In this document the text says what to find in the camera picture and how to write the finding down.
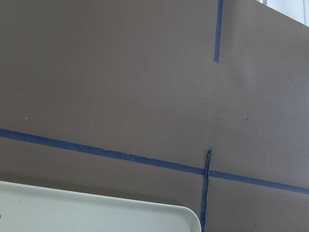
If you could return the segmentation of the cream bear tray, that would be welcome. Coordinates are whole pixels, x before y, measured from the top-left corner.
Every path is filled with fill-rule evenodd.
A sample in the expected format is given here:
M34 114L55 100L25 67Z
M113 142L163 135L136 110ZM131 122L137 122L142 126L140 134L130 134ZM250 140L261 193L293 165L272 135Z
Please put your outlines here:
M197 215L183 206L74 191L0 184L3 232L199 232Z

